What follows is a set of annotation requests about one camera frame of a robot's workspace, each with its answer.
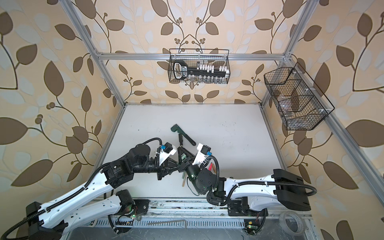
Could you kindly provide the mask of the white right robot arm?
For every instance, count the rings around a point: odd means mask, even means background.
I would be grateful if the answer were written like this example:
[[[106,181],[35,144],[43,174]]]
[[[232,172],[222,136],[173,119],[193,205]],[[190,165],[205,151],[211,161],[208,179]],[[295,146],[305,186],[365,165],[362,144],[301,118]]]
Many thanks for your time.
[[[178,147],[179,171],[187,175],[187,185],[196,196],[204,196],[209,204],[228,206],[231,201],[246,198],[251,211],[260,212],[275,206],[294,211],[310,211],[309,197],[317,189],[304,183],[303,178],[283,169],[274,169],[272,175],[256,179],[222,178],[213,173],[207,164],[218,160],[210,148],[203,146],[197,155]]]

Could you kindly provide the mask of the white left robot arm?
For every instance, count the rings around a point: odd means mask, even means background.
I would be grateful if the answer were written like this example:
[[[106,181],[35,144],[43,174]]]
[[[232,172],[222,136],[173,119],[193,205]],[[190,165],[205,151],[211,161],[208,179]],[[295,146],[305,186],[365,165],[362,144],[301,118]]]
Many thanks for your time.
[[[62,234],[96,218],[133,214],[138,208],[128,190],[118,191],[100,203],[90,202],[131,181],[135,174],[156,173],[161,180],[177,170],[175,161],[168,164],[176,151],[175,146],[166,143],[151,158],[147,144],[136,145],[118,160],[100,166],[84,184],[67,194],[45,204],[30,204],[27,216],[38,212],[41,215],[28,221],[28,239],[59,240]]]

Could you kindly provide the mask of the black yellow screwdriver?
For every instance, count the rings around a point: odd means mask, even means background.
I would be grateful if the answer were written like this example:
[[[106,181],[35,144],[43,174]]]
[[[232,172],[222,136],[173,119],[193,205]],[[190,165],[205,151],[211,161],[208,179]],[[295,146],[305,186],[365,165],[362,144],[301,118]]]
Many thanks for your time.
[[[180,144],[180,146],[182,147],[183,146],[183,143],[184,143],[184,137],[183,137],[183,135],[182,134],[180,134],[179,133],[179,144]]]

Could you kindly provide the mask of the green pipe wrench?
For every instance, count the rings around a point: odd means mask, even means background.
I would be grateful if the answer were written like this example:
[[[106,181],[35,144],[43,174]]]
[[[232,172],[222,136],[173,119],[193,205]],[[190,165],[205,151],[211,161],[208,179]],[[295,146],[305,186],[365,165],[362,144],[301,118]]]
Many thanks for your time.
[[[172,132],[177,132],[178,134],[181,134],[183,137],[185,137],[190,143],[191,145],[193,146],[196,146],[196,142],[190,137],[188,136],[182,129],[179,125],[175,124],[171,127],[171,131]]]

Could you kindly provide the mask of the black socket set holder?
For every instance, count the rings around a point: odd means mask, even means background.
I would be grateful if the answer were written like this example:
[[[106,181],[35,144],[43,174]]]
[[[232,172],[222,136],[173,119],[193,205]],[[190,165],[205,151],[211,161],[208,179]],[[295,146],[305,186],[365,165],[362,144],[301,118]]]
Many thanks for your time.
[[[170,63],[169,73],[171,80],[189,80],[195,82],[223,82],[227,81],[231,76],[231,71],[228,66],[215,66],[208,64],[205,61],[195,61],[187,63],[184,60],[175,60]]]

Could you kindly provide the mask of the clear tape roll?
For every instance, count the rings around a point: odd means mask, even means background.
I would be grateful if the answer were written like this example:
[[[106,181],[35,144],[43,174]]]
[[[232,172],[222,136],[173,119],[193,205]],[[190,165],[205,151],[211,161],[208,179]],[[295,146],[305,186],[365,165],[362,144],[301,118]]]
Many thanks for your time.
[[[280,214],[279,223],[285,233],[294,237],[302,236],[307,227],[303,218],[294,211]]]

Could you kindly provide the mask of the aluminium frame rail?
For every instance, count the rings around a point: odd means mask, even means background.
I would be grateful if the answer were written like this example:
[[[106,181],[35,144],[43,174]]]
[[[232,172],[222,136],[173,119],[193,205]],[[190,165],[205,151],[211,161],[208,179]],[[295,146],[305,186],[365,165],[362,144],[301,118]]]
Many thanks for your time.
[[[168,60],[169,67],[168,70],[173,69],[173,61],[188,61],[188,60],[211,60],[214,57],[220,58],[229,62],[234,61],[278,61],[278,68],[274,70],[274,77],[282,77],[283,73],[281,72],[282,68],[289,67],[292,68],[292,71],[299,75],[303,83],[305,83],[306,93],[309,93],[312,99],[316,100],[320,106],[321,113],[324,114],[323,118],[318,122],[325,122],[330,130],[333,132],[334,136],[338,139],[341,146],[344,148],[346,153],[352,159],[352,162],[355,164],[365,181],[367,182],[370,189],[376,195],[380,203],[384,202],[384,178],[379,174],[378,170],[375,169],[373,164],[368,160],[368,157],[363,151],[358,147],[357,142],[353,140],[352,135],[342,127],[342,124],[337,119],[336,114],[332,112],[335,108],[331,103],[330,99],[326,96],[324,92],[318,93],[316,87],[318,86],[314,79],[308,75],[304,68],[299,63],[295,63],[292,60],[292,52],[294,49],[293,43],[289,43],[288,49],[283,54],[204,54],[203,52],[193,51],[189,53],[187,51],[177,53],[168,53],[168,54],[148,54],[148,53],[139,53],[139,54],[116,54],[116,53],[100,53],[93,44],[88,31],[80,20],[79,15],[75,10],[75,4],[72,1],[61,1],[63,10],[66,12],[68,18],[74,25],[76,31],[79,33],[81,40],[83,41],[87,51],[90,53],[93,60],[96,62],[96,67],[101,71],[102,76],[105,78],[107,86],[110,88],[111,92],[117,96],[117,102],[123,108],[126,107],[126,101],[123,99],[119,88],[117,87],[115,81],[112,79],[109,70],[107,69],[104,61],[105,60]]]

